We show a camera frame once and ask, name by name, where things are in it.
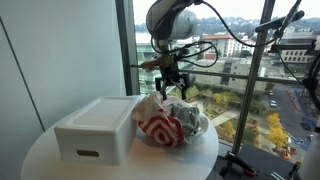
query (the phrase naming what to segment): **round white table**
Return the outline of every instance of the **round white table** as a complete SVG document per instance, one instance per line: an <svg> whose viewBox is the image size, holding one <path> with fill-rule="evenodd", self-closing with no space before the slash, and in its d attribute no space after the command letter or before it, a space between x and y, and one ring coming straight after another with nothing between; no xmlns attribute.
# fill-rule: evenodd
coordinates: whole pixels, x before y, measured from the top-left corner
<svg viewBox="0 0 320 180"><path fill-rule="evenodd" d="M217 132L209 122L192 144L166 148L139 128L120 166L62 161L53 125L33 144L22 167L22 180L199 180L206 179L218 156Z"/></svg>

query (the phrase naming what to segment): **white box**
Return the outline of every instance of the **white box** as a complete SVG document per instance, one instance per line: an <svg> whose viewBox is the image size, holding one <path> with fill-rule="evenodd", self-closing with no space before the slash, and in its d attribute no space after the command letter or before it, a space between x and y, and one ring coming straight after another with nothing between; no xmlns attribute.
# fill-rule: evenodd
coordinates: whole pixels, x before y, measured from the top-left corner
<svg viewBox="0 0 320 180"><path fill-rule="evenodd" d="M100 97L55 127L62 160L120 165L136 135L132 110L141 96Z"/></svg>

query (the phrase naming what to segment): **plastic bag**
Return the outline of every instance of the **plastic bag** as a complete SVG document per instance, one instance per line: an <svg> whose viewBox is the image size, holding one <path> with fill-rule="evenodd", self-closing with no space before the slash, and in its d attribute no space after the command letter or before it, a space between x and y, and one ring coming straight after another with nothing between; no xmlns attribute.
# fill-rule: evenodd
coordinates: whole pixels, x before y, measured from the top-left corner
<svg viewBox="0 0 320 180"><path fill-rule="evenodd" d="M175 97L163 101L159 92L145 97L135 107L132 118L144 133L168 147L191 143L208 128L208 119L197 107Z"/></svg>

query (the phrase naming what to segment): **red striped pattern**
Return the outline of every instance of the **red striped pattern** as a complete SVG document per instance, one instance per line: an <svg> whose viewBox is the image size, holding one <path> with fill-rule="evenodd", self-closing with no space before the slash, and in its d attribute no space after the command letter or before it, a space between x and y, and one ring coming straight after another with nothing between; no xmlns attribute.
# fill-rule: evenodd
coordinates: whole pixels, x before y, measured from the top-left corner
<svg viewBox="0 0 320 180"><path fill-rule="evenodd" d="M138 122L141 130L161 145L173 147L181 143L184 137L180 121L168 116L163 109L159 109L158 112L159 115L150 118L149 121Z"/></svg>

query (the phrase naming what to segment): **sky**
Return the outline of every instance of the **sky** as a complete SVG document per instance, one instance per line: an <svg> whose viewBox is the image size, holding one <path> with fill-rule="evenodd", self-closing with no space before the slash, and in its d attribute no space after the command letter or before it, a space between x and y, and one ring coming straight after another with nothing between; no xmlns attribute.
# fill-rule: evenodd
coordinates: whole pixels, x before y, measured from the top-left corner
<svg viewBox="0 0 320 180"><path fill-rule="evenodd" d="M146 14L155 0L133 0L135 24L145 23ZM222 17L242 17L244 19L261 19L265 0L206 0ZM285 16L295 0L276 0L273 16ZM304 18L320 18L319 0L302 0L299 10L304 10ZM206 5L192 5L189 7L199 19L215 16L214 12Z"/></svg>

